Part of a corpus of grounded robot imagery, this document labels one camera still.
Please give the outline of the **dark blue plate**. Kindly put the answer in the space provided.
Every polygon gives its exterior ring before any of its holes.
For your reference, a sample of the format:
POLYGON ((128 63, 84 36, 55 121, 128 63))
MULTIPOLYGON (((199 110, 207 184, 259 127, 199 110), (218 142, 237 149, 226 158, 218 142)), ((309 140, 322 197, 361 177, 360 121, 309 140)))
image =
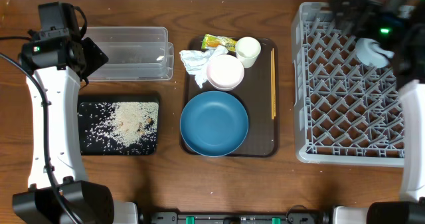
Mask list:
POLYGON ((197 154, 220 157, 237 150, 249 131, 248 113, 233 95, 208 91, 185 105, 180 117, 184 143, 197 154))

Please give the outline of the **cream plastic cup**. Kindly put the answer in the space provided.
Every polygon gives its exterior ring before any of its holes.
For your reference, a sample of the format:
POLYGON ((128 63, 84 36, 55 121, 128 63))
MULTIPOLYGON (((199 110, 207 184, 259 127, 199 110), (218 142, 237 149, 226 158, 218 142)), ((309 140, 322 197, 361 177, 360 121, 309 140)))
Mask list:
POLYGON ((236 42, 235 53, 244 68, 250 68, 261 52, 260 42, 253 37, 243 37, 236 42))

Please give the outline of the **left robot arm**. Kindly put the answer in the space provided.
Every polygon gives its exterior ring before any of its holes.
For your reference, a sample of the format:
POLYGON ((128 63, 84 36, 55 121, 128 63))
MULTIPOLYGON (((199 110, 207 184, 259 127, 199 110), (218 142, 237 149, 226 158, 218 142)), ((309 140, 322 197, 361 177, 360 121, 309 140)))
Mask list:
POLYGON ((27 77, 33 109, 28 190, 13 196, 25 223, 139 223, 137 205, 113 199, 88 181, 78 137, 80 82, 108 60, 86 29, 50 27, 22 46, 19 61, 1 58, 27 77))

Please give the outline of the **pink bowl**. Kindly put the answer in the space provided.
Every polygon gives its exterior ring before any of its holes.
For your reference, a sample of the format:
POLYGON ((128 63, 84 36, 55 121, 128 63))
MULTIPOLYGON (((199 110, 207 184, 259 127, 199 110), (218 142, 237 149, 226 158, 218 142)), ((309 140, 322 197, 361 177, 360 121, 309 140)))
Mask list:
POLYGON ((235 56, 216 56, 207 65, 207 80, 218 90, 232 90, 242 82, 243 78, 244 67, 235 56))

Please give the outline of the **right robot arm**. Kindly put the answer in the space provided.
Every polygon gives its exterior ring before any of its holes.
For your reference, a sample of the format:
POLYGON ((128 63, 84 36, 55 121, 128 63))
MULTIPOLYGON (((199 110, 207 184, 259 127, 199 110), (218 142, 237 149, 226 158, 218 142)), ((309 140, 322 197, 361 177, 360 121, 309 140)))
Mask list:
POLYGON ((406 0, 329 0, 338 29, 378 41, 396 77, 404 118, 404 169, 399 201, 366 208, 338 206, 330 223, 424 222, 424 0, 409 18, 398 17, 406 0))

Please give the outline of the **light blue bowl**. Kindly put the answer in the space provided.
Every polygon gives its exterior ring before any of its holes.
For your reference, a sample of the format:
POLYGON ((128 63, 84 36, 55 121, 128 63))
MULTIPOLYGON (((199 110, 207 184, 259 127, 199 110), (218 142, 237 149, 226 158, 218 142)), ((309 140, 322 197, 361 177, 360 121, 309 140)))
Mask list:
POLYGON ((393 58, 392 51, 386 51, 373 39, 360 38, 355 44, 356 56, 365 65, 384 68, 393 58))

